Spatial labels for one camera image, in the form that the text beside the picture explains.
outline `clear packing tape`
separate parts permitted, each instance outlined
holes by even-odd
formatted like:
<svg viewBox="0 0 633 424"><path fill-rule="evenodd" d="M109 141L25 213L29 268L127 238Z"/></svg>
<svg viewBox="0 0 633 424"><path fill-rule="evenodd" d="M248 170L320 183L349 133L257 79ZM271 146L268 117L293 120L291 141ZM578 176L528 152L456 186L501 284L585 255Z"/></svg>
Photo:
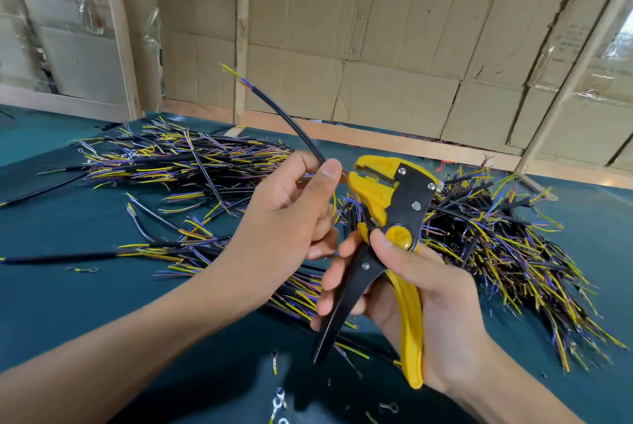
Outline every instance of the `clear packing tape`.
<svg viewBox="0 0 633 424"><path fill-rule="evenodd" d="M590 30L591 25L572 22L563 16L552 30L528 84L558 92ZM633 106L633 0L622 9L574 95Z"/></svg>

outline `wire stripper handle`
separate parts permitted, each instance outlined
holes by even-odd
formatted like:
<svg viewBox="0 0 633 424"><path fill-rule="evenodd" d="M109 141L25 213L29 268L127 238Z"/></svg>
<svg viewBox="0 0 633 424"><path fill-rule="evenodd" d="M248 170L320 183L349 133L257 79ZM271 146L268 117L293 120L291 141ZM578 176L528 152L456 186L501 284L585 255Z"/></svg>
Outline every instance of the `wire stripper handle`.
<svg viewBox="0 0 633 424"><path fill-rule="evenodd" d="M332 311L323 319L313 354L314 364L321 364L325 360L341 327L363 292L386 270L374 250L368 244L362 243L344 275L343 282L336 288Z"/></svg>

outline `wooden baseboard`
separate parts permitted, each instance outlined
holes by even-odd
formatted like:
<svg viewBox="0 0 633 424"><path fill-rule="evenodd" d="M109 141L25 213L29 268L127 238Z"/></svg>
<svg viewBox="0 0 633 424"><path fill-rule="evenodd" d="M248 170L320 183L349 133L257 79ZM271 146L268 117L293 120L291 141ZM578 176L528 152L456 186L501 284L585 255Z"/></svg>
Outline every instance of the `wooden baseboard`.
<svg viewBox="0 0 633 424"><path fill-rule="evenodd" d="M0 85L0 104L47 110L58 114L99 119L109 123L127 123L130 111L127 106L116 106L60 94L47 94Z"/></svg>
<svg viewBox="0 0 633 424"><path fill-rule="evenodd" d="M167 99L163 102L162 110L172 114L199 117L222 123L233 122L233 110L229 107L201 106L194 102ZM494 156L489 161L490 165L496 169L513 171L520 160L519 156L501 152L365 131L334 124L316 123L307 120L300 120L299 124L313 139L399 152L410 156L428 157L470 166L478 166L486 157ZM294 134L281 117L276 114L268 114L267 112L247 110L245 125L265 131ZM527 171L537 176L633 189L633 174L613 171L604 167L586 169L537 159L529 165Z"/></svg>

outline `wooden post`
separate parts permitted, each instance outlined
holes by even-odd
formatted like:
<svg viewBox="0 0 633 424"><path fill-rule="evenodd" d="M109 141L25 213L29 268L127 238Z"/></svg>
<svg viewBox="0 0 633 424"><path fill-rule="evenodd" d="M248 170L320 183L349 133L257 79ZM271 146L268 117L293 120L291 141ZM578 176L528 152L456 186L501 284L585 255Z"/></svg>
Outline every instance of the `wooden post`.
<svg viewBox="0 0 633 424"><path fill-rule="evenodd" d="M627 1L628 0L610 0L604 12L598 17L596 26L589 34L587 41L582 47L581 53L565 78L563 86L558 91L554 102L545 114L545 117L534 134L530 145L524 152L523 157L521 157L517 169L515 170L517 174L525 174L529 165L532 164L536 158L536 154L541 149L545 140L549 137L550 132L554 128L558 118L561 116L563 109L565 108L565 104L574 93L574 90L582 79L582 76L584 76L585 71L587 71L591 60L594 58L598 48L603 43L606 33L611 28L613 22L618 17L620 10Z"/></svg>
<svg viewBox="0 0 633 424"><path fill-rule="evenodd" d="M235 0L235 71L244 76L248 59L248 6L249 0ZM246 88L235 80L233 96L233 124L246 124Z"/></svg>
<svg viewBox="0 0 633 424"><path fill-rule="evenodd" d="M140 99L138 98L138 85L136 71L134 69L134 57L132 56L132 43L130 41L130 29L127 24L127 14L123 0L109 0L112 10L112 23L115 28L116 47L121 60L123 71L123 84L127 96L127 105L130 110L130 120L140 119Z"/></svg>

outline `wooden beam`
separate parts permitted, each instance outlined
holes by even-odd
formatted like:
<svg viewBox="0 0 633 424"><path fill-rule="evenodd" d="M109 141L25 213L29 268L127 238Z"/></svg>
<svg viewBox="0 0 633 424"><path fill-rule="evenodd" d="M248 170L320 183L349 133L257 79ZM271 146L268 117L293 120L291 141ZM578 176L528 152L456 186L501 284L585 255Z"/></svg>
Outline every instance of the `wooden beam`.
<svg viewBox="0 0 633 424"><path fill-rule="evenodd" d="M606 5L604 12L598 17L594 29L590 32L582 50L574 62L574 65L567 74L563 86L558 90L558 93L552 102L550 109L545 114L541 125L537 129L532 141L527 147L520 159L515 172L517 174L525 174L526 172L534 173L533 163L536 158L536 154L542 148L543 144L550 136L554 125L561 116L567 101L574 93L578 83L583 78L591 60L594 59L599 47L605 40L605 36L613 26L613 22L617 19L622 8L628 3L629 0L610 0Z"/></svg>
<svg viewBox="0 0 633 424"><path fill-rule="evenodd" d="M248 6L249 0L235 1L235 71L240 76L246 75L248 60ZM233 124L244 125L246 111L246 87L235 80L233 95Z"/></svg>
<svg viewBox="0 0 633 424"><path fill-rule="evenodd" d="M112 23L115 28L116 46L118 48L121 69L123 71L123 84L129 109L129 121L140 119L140 99L138 98L138 85L136 82L136 70L134 69L134 57L132 56L132 42L130 41L130 29L127 23L127 14L123 0L108 0L112 11Z"/></svg>
<svg viewBox="0 0 633 424"><path fill-rule="evenodd" d="M109 123L126 123L130 120L127 106L2 85L0 85L0 103L70 116L87 117L88 119L99 119Z"/></svg>
<svg viewBox="0 0 633 424"><path fill-rule="evenodd" d="M165 100L165 112L182 116L199 117L222 123L232 122L231 109L222 106L201 106L194 102L182 100ZM271 132L294 134L288 124L276 114L247 110L245 124L248 127ZM357 147L366 147L410 156L421 156L429 159L439 159L451 163L478 166L484 159L494 156L489 164L496 169L512 171L518 164L519 157L500 152L486 151L472 147L444 144L436 141L414 139L392 134L337 126L334 124L317 123L300 119L299 125L313 139L321 139ZM538 176L552 177L571 181L580 181L604 186L633 189L633 173L609 170L604 167L587 169L566 164L550 163L536 160L530 168L530 173Z"/></svg>

